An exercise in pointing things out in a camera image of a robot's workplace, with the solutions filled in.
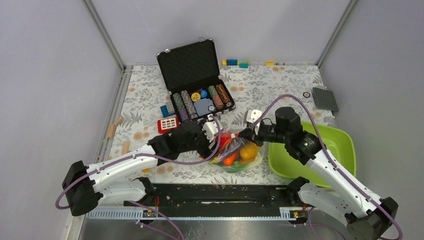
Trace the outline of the orange toy carrot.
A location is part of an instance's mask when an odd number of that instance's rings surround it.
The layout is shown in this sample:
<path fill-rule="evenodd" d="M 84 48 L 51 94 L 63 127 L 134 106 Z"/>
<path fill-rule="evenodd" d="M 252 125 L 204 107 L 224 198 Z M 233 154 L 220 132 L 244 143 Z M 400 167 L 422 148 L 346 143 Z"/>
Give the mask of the orange toy carrot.
<path fill-rule="evenodd" d="M 231 165 L 233 164 L 233 162 L 237 159 L 237 157 L 239 156 L 239 154 L 240 154 L 240 152 L 239 152 L 239 151 L 235 152 L 235 153 L 234 153 L 234 154 L 232 154 L 231 156 L 229 156 L 229 157 L 225 158 L 225 159 L 222 161 L 222 163 L 223 163 L 225 166 L 231 166 Z"/>

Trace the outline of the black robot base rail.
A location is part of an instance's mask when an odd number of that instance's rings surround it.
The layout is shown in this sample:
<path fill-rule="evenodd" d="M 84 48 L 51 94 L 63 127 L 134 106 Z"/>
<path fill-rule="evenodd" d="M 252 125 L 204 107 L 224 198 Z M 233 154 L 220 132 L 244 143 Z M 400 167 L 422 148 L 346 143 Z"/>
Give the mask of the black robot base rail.
<path fill-rule="evenodd" d="M 151 207 L 169 218 L 306 220 L 310 206 L 281 185 L 154 183 L 126 207 Z"/>

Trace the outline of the orange toy mandarin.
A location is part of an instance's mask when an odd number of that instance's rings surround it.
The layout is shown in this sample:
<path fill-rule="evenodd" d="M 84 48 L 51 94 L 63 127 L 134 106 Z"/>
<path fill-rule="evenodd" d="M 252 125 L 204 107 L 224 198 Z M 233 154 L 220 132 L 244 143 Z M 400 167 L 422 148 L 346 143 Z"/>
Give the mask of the orange toy mandarin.
<path fill-rule="evenodd" d="M 239 151 L 239 156 L 241 157 L 239 160 L 240 164 L 253 162 L 256 159 L 259 150 L 259 146 L 251 141 L 248 141 Z"/>

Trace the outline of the clear zip top bag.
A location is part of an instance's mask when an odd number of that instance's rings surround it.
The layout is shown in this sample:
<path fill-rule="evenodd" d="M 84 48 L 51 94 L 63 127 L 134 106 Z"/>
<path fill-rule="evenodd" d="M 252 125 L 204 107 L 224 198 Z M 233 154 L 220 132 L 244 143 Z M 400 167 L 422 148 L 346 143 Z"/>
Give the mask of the clear zip top bag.
<path fill-rule="evenodd" d="M 258 166 L 263 161 L 264 152 L 262 147 L 239 137 L 237 132 L 226 131 L 221 134 L 219 149 L 209 164 L 227 173 L 238 173 Z"/>

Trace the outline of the red toy apple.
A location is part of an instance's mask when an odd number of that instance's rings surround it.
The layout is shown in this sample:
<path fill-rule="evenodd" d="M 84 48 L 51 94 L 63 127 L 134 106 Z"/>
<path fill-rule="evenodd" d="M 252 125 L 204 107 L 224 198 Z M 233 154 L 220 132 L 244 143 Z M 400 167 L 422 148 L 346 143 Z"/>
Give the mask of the red toy apple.
<path fill-rule="evenodd" d="M 224 149 L 230 142 L 232 139 L 232 132 L 231 131 L 226 131 L 226 132 L 222 132 L 220 134 L 220 145 L 219 145 L 219 150 L 221 151 L 222 149 Z"/>

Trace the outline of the green toy cabbage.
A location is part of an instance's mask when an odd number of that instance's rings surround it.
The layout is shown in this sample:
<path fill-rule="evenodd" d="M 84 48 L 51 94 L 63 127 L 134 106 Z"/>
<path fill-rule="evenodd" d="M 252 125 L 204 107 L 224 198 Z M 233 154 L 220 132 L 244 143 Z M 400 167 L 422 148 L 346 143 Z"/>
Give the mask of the green toy cabbage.
<path fill-rule="evenodd" d="M 262 163 L 262 160 L 254 160 L 252 162 L 241 164 L 239 160 L 233 162 L 232 165 L 226 166 L 223 163 L 218 163 L 217 166 L 221 167 L 227 173 L 238 173 L 242 171 L 247 171 L 249 169 L 255 168 Z"/>

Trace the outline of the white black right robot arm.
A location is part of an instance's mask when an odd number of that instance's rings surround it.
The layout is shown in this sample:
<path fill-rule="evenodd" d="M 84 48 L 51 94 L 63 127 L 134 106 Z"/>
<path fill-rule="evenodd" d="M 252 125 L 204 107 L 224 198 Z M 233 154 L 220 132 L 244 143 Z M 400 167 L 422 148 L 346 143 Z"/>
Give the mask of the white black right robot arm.
<path fill-rule="evenodd" d="M 329 193 L 304 177 L 287 186 L 287 201 L 317 207 L 341 222 L 357 240 L 378 240 L 394 223 L 398 204 L 381 198 L 358 181 L 326 148 L 318 133 L 303 129 L 300 116 L 291 107 L 275 111 L 275 123 L 266 124 L 260 110 L 248 110 L 241 138 L 258 146 L 264 142 L 283 144 L 286 152 L 323 178 L 335 191 Z"/>

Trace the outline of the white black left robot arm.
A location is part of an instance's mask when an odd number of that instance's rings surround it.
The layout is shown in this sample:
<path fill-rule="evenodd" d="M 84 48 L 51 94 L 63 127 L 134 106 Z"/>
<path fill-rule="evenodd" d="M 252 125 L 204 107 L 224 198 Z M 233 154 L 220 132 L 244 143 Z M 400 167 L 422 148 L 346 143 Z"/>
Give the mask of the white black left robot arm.
<path fill-rule="evenodd" d="M 77 217 L 99 205 L 133 201 L 148 206 L 155 200 L 155 192 L 148 179 L 120 179 L 164 163 L 187 165 L 188 162 L 177 159 L 186 152 L 195 151 L 202 157 L 202 163 L 207 162 L 220 148 L 222 133 L 223 127 L 215 117 L 204 123 L 187 120 L 120 157 L 89 165 L 76 161 L 69 167 L 62 182 L 63 191 L 56 199 L 55 207 L 68 209 L 72 216 Z"/>

